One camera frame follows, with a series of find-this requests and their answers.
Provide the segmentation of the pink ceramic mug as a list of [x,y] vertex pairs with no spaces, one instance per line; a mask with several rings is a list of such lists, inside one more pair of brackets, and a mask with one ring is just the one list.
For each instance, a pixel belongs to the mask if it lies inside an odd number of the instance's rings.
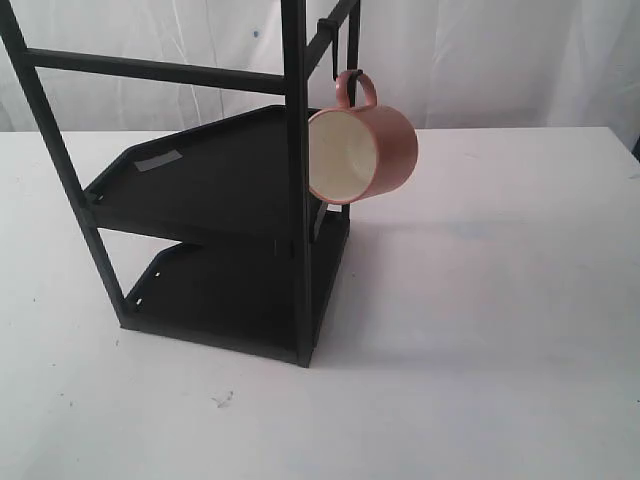
[[411,122],[378,103],[372,80],[361,70],[343,71],[335,93],[336,106],[309,119],[310,192],[329,204],[347,205],[401,187],[418,160]]

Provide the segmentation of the black metal shelf rack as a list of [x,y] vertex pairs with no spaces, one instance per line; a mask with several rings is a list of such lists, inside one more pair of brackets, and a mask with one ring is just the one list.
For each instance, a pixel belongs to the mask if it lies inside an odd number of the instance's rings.
[[[122,328],[308,366],[350,230],[309,190],[306,5],[281,5],[280,75],[29,47],[1,37]],[[124,150],[77,177],[39,68],[275,94],[270,105]],[[182,158],[139,172],[134,163]]]

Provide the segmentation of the grey tape strip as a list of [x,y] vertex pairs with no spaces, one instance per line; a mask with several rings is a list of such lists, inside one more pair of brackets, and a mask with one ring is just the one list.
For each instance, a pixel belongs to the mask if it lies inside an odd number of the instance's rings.
[[181,158],[182,158],[182,155],[180,152],[178,152],[177,150],[171,150],[169,152],[154,156],[152,158],[136,161],[134,165],[139,172],[147,172],[147,171],[162,167],[164,165],[167,165],[169,163],[172,163]]

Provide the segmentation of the black metal hook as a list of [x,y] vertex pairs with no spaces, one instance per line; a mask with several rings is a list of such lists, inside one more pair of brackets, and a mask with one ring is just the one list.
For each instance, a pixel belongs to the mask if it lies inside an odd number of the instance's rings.
[[331,51],[331,68],[332,79],[338,79],[338,60],[339,60],[339,31],[342,23],[348,21],[348,38],[347,38],[347,70],[351,73],[348,78],[349,82],[355,82],[360,79],[364,73],[357,67],[359,38],[360,38],[360,18],[355,17],[351,12],[347,17],[338,20],[333,17],[320,18],[316,23],[316,34],[307,46],[308,52],[311,54],[309,61],[308,75],[315,70],[321,57],[327,49]]

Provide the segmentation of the white backdrop cloth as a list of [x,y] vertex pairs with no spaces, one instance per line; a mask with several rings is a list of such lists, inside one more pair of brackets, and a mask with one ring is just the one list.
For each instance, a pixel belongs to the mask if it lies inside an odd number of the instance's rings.
[[[279,74],[276,1],[16,1],[31,47]],[[418,128],[639,134],[635,1],[365,1],[358,65]],[[181,130],[272,95],[43,69],[63,130]]]

